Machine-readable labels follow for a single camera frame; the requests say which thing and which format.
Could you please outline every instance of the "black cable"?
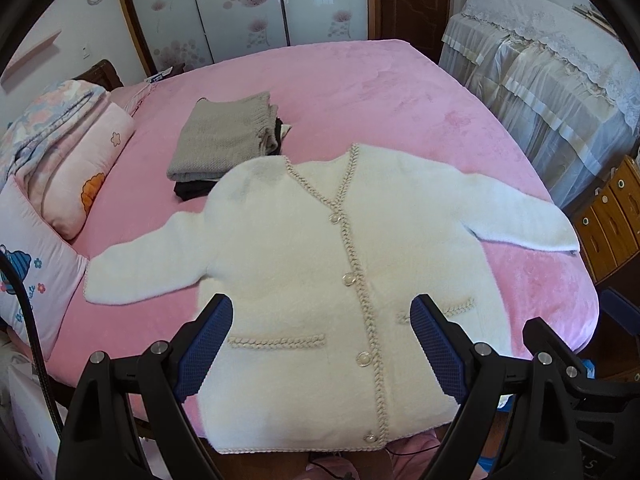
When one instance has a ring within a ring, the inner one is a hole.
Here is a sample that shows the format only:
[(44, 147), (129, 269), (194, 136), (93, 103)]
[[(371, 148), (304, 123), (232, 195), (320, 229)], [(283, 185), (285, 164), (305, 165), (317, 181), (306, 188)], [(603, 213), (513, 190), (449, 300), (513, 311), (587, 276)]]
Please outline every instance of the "black cable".
[(329, 471), (327, 468), (325, 468), (322, 464), (319, 464), (318, 462), (309, 462), (310, 464), (313, 465), (317, 465), (320, 469), (324, 469), (327, 473), (329, 473), (332, 477), (334, 477), (337, 480), (344, 480), (344, 477), (342, 476), (338, 476), (338, 475), (334, 475), (331, 471)]
[(33, 317), (33, 310), (31, 309), (31, 303), (29, 303), (29, 297), (27, 291), (24, 290), (24, 285), (18, 273), (15, 271), (14, 266), (9, 261), (4, 253), (0, 251), (0, 270), (9, 280), (9, 284), (14, 288), (15, 297), (20, 304), (22, 310), (22, 317), (24, 319), (24, 325), (27, 329), (27, 335), (29, 336), (29, 345), (31, 346), (31, 353), (33, 354), (33, 364), (36, 367), (36, 373), (40, 380), (40, 387), (42, 388), (42, 394), (44, 400), (47, 403), (49, 409), (49, 415), (53, 421), (53, 427), (56, 428), (58, 437), (62, 436), (62, 418), (58, 411), (58, 405), (53, 398), (51, 392), (51, 383), (49, 382), (49, 376), (47, 375), (47, 368), (44, 365), (44, 357), (42, 356), (42, 348), (40, 347), (40, 339), (38, 338), (38, 330), (36, 328), (36, 320)]
[(428, 447), (427, 449), (421, 449), (420, 451), (414, 451), (413, 453), (396, 453), (391, 451), (388, 447), (385, 447), (386, 452), (395, 455), (395, 456), (411, 456), (418, 455), (420, 453), (424, 453), (425, 451), (431, 451), (432, 449), (436, 449), (440, 444), (436, 444), (435, 446)]

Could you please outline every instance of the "blue gripper pad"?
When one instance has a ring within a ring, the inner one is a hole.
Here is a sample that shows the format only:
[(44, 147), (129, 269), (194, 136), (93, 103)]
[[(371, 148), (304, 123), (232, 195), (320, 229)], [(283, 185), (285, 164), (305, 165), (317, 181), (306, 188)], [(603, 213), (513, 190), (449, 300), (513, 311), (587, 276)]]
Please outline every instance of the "blue gripper pad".
[(231, 329), (233, 318), (231, 300), (220, 294), (215, 295), (198, 319), (192, 322), (197, 324), (195, 328), (199, 330), (178, 361), (177, 382), (174, 386), (174, 396), (178, 402), (182, 403), (187, 397), (198, 393)]
[(461, 404), (468, 394), (465, 365), (420, 296), (411, 303), (410, 320), (442, 391)]

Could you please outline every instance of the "wooden door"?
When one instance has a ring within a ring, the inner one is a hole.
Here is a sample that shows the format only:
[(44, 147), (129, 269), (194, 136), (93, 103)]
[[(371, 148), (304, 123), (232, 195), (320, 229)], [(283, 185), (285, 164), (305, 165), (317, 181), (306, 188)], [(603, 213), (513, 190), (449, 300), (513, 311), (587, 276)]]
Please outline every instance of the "wooden door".
[(382, 0), (382, 38), (397, 38), (434, 62), (442, 52), (449, 0)]

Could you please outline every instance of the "stack of folded clothes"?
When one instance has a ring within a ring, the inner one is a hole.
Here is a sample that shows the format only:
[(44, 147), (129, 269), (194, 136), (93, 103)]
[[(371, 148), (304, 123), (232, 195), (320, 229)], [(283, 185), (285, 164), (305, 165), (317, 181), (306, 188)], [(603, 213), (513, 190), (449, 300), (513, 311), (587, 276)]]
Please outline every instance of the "stack of folded clothes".
[(166, 176), (183, 200), (205, 196), (238, 164), (264, 155), (279, 155), (290, 126), (277, 118), (269, 92), (233, 101), (200, 99), (180, 132)]

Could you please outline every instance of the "pink bed sheet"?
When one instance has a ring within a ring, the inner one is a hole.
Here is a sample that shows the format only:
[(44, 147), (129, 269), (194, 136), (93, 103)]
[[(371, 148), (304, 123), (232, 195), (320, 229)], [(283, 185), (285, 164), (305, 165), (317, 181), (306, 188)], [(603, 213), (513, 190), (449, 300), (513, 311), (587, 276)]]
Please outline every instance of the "pink bed sheet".
[[(165, 171), (180, 129), (201, 97), (231, 101), (271, 91), (293, 125), (283, 152), (294, 164), (331, 160), (361, 142), (478, 172), (549, 200), (510, 135), (465, 88), (397, 41), (352, 41), (269, 50), (201, 68), (155, 85), (135, 114), (136, 133), (106, 179), (74, 247), (89, 258), (162, 226), (176, 211), (200, 211), (204, 198), (181, 203)], [(484, 243), (510, 318), (515, 354), (527, 319), (540, 316), (576, 349), (591, 337), (598, 301), (580, 256)], [(171, 339), (196, 316), (196, 286), (129, 306), (89, 304), (82, 283), (47, 363), (76, 384), (95, 350), (112, 358)], [(141, 414), (140, 403), (134, 409)], [(196, 403), (186, 411), (202, 434)]]

